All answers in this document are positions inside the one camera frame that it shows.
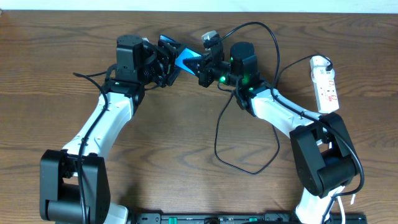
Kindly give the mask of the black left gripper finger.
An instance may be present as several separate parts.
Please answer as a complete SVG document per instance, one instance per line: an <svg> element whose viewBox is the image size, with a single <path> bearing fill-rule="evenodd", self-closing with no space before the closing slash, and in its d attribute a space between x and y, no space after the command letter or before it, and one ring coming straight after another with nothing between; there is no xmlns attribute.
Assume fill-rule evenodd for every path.
<svg viewBox="0 0 398 224"><path fill-rule="evenodd" d="M186 47L186 44L181 44L179 42L169 42L166 40L158 41L159 51L168 56L170 61L175 61Z"/></svg>
<svg viewBox="0 0 398 224"><path fill-rule="evenodd" d="M166 85L167 86L172 86L174 84L174 81L177 79L177 77L179 76L181 72L181 68L179 67L175 67L170 74L167 76L166 79Z"/></svg>

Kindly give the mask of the blue Galaxy S25+ smartphone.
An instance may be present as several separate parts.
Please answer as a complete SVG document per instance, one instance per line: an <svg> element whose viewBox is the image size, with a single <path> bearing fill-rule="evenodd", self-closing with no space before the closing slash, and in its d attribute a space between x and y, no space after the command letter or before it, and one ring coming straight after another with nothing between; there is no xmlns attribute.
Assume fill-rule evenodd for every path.
<svg viewBox="0 0 398 224"><path fill-rule="evenodd" d="M176 40L171 39L170 37L167 37L166 35L159 35L160 40L165 40L168 43L174 43L177 44ZM193 57L201 57L202 54L199 54L198 52L185 47L182 53L176 58L175 64L182 70L185 70L188 73L191 73L192 75L195 75L195 73L189 69L186 65L183 64L183 60L187 58L193 58Z"/></svg>

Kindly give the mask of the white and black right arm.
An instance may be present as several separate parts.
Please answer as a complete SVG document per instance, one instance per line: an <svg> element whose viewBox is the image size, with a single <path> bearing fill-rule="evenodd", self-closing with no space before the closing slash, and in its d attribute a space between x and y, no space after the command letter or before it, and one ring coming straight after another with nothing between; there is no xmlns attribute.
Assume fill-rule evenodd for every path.
<svg viewBox="0 0 398 224"><path fill-rule="evenodd" d="M238 42L224 60L223 47L213 45L207 54L185 49L177 65L198 77L200 85L218 81L233 86L239 106L285 134L291 142L295 167L304 187L295 215L302 223L325 223L334 203L363 167L340 115L335 72L323 55L309 56L318 109L306 110L282 96L275 83L261 80L257 57L249 42Z"/></svg>

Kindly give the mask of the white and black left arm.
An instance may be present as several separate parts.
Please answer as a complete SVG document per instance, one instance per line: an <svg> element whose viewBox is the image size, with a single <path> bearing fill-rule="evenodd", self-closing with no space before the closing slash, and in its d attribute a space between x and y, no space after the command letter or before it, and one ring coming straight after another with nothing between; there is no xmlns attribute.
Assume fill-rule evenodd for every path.
<svg viewBox="0 0 398 224"><path fill-rule="evenodd" d="M185 45L160 36L151 44L138 35L117 39L116 63L106 71L98 103L77 135L40 160L40 216L57 223L128 223L130 211L111 201L106 159L136 113L147 85L170 86L180 71Z"/></svg>

